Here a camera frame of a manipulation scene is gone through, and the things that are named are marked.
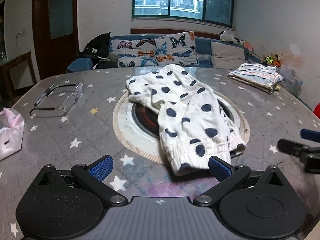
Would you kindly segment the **white navy polka dot garment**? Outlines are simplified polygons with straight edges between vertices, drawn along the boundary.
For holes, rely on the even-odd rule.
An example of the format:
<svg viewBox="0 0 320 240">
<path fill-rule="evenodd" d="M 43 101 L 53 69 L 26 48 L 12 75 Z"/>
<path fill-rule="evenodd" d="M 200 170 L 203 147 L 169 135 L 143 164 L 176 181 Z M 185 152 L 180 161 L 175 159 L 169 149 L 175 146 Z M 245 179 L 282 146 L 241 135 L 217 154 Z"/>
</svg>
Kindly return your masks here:
<svg viewBox="0 0 320 240">
<path fill-rule="evenodd" d="M 184 68 L 169 64 L 133 76 L 126 88 L 131 102 L 157 114 L 161 148 L 176 176 L 208 169 L 211 156 L 230 163 L 231 152 L 246 149 L 213 89 Z"/>
</svg>

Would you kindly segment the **red plastic stool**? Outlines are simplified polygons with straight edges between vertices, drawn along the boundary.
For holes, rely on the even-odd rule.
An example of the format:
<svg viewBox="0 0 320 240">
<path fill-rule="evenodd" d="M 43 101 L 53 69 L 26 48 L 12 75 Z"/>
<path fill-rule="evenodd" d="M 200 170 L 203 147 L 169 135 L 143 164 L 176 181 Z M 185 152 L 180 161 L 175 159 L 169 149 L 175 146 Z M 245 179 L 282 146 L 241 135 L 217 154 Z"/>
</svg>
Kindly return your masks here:
<svg viewBox="0 0 320 240">
<path fill-rule="evenodd" d="M 320 119 L 320 103 L 318 103 L 315 109 L 313 110 L 313 114 Z"/>
</svg>

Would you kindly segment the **clear plastic box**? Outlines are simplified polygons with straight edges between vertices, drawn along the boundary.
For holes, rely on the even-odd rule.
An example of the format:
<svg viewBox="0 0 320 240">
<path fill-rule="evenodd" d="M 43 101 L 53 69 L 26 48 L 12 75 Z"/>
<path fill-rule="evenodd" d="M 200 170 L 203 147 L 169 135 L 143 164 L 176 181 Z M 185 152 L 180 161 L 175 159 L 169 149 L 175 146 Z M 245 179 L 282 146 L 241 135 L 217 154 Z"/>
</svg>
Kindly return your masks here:
<svg viewBox="0 0 320 240">
<path fill-rule="evenodd" d="M 299 96 L 304 83 L 303 79 L 298 77 L 294 70 L 284 65 L 278 67 L 277 72 L 283 77 L 283 80 L 279 84 L 280 87 L 287 90 L 293 96 Z"/>
</svg>

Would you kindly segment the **round induction cooktop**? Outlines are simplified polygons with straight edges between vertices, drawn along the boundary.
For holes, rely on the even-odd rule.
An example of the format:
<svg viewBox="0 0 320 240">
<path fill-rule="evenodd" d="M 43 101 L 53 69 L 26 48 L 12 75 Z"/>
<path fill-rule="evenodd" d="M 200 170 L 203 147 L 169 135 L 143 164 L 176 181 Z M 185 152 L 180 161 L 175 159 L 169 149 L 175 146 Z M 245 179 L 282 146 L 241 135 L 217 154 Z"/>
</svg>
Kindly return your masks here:
<svg viewBox="0 0 320 240">
<path fill-rule="evenodd" d="M 117 139 L 130 151 L 158 164 L 168 164 L 159 142 L 159 126 L 157 115 L 146 110 L 151 117 L 147 125 L 138 117 L 137 105 L 129 102 L 129 92 L 124 89 L 124 95 L 119 99 L 113 111 L 112 123 Z M 250 137 L 250 127 L 242 111 L 226 96 L 214 91 L 220 106 L 238 128 L 242 140 L 247 144 Z"/>
</svg>

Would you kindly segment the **folded striped cloth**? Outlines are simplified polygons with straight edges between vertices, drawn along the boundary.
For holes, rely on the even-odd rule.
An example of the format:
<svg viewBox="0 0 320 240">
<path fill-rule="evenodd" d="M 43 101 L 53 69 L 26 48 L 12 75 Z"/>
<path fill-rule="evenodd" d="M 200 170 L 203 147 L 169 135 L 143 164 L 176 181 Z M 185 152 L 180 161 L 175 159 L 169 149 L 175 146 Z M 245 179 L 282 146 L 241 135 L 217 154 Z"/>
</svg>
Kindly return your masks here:
<svg viewBox="0 0 320 240">
<path fill-rule="evenodd" d="M 228 77 L 262 90 L 267 94 L 272 94 L 277 83 L 284 79 L 277 72 L 276 67 L 263 66 L 259 63 L 243 63 L 236 70 L 229 72 Z"/>
</svg>

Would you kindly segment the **orange green plush toy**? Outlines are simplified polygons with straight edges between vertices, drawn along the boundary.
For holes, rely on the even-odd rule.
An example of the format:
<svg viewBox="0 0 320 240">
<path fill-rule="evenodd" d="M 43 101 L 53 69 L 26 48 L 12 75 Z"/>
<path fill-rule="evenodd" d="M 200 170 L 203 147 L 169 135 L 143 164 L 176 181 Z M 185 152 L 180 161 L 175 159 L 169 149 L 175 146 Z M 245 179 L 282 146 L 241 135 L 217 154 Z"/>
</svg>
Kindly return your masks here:
<svg viewBox="0 0 320 240">
<path fill-rule="evenodd" d="M 280 67 L 281 57 L 278 54 L 263 55 L 261 58 L 261 64 L 266 66 Z"/>
</svg>

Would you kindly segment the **pink white plastic bag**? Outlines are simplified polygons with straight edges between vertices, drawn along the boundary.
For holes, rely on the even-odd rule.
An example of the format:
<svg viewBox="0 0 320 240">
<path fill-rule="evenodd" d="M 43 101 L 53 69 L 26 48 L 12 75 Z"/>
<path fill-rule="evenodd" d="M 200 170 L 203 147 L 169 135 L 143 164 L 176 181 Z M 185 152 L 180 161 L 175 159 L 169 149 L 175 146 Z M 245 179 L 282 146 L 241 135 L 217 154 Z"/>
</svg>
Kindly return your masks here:
<svg viewBox="0 0 320 240">
<path fill-rule="evenodd" d="M 4 107 L 1 111 L 1 160 L 22 148 L 25 120 L 18 111 Z"/>
</svg>

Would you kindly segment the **blue sofa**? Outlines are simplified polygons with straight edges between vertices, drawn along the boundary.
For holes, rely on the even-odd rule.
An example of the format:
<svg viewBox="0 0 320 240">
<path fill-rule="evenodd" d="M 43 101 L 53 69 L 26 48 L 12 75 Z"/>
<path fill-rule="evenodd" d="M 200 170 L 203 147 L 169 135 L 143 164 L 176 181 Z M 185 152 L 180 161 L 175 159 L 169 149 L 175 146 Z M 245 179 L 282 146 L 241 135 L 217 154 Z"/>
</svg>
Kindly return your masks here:
<svg viewBox="0 0 320 240">
<path fill-rule="evenodd" d="M 110 46 L 113 40 L 141 40 L 141 39 L 150 39 L 150 38 L 157 38 L 162 36 L 162 34 L 130 34 L 130 35 L 120 35 L 120 36 L 111 36 L 110 37 Z M 230 44 L 228 42 L 222 42 L 217 39 L 206 38 L 206 37 L 195 37 L 195 44 L 196 44 L 196 51 L 200 58 L 200 67 L 203 68 L 210 68 L 212 67 L 210 57 L 212 54 L 211 42 L 222 43 L 227 46 L 238 47 L 244 51 L 245 60 L 250 63 L 260 63 L 260 59 L 256 57 L 252 52 L 250 52 L 244 46 L 238 44 Z M 66 69 L 66 73 L 74 73 L 74 72 L 81 72 L 92 70 L 93 66 L 89 64 L 88 60 L 74 60 Z"/>
</svg>

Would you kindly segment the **grey cushion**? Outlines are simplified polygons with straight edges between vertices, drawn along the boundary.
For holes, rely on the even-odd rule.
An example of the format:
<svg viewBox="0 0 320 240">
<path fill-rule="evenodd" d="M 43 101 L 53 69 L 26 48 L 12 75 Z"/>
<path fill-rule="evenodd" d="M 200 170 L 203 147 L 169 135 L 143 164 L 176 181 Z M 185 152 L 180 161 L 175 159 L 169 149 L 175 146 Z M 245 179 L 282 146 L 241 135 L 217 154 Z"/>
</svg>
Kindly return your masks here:
<svg viewBox="0 0 320 240">
<path fill-rule="evenodd" d="M 245 52 L 241 47 L 228 43 L 211 42 L 211 63 L 214 68 L 236 69 L 246 62 Z"/>
</svg>

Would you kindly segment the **black bag on sofa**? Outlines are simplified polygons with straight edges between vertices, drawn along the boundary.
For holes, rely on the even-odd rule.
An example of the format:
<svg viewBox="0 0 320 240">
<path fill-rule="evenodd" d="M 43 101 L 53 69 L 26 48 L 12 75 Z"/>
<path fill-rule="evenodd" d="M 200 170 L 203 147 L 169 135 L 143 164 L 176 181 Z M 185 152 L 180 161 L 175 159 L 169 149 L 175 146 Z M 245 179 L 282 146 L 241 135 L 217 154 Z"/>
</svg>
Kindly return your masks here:
<svg viewBox="0 0 320 240">
<path fill-rule="evenodd" d="M 88 58 L 93 69 L 111 69 L 118 67 L 118 56 L 110 52 L 111 33 L 102 33 L 86 44 L 79 54 L 80 58 Z"/>
</svg>

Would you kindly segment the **black white plush toy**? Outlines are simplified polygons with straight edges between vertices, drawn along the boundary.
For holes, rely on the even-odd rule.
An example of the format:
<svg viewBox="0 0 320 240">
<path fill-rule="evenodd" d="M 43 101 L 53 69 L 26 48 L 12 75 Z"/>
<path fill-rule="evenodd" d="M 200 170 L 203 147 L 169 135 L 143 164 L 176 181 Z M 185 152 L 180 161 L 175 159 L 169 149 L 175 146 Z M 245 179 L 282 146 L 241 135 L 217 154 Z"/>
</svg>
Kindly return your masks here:
<svg viewBox="0 0 320 240">
<path fill-rule="evenodd" d="M 235 43 L 236 39 L 233 34 L 229 34 L 227 31 L 223 30 L 219 33 L 220 41 L 228 42 L 228 43 Z"/>
</svg>

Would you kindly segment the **butterfly print pillow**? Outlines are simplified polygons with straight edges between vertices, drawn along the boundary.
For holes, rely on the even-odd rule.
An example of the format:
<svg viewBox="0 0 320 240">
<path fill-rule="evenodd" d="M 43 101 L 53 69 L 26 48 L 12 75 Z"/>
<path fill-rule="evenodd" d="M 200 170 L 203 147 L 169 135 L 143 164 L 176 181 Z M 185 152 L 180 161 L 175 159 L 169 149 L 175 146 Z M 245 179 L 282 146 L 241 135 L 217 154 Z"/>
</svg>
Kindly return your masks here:
<svg viewBox="0 0 320 240">
<path fill-rule="evenodd" d="M 199 65 L 193 31 L 138 40 L 114 39 L 109 49 L 118 56 L 120 68 Z"/>
</svg>

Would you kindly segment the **dark wooden door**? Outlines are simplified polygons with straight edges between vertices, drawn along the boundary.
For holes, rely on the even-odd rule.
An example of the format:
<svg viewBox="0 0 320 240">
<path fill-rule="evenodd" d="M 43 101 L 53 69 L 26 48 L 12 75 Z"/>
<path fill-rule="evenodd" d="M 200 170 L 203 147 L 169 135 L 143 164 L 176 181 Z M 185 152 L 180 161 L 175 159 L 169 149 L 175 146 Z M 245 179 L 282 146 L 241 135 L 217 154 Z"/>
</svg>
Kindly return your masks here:
<svg viewBox="0 0 320 240">
<path fill-rule="evenodd" d="M 65 73 L 79 52 L 77 0 L 33 0 L 32 25 L 40 79 Z"/>
</svg>

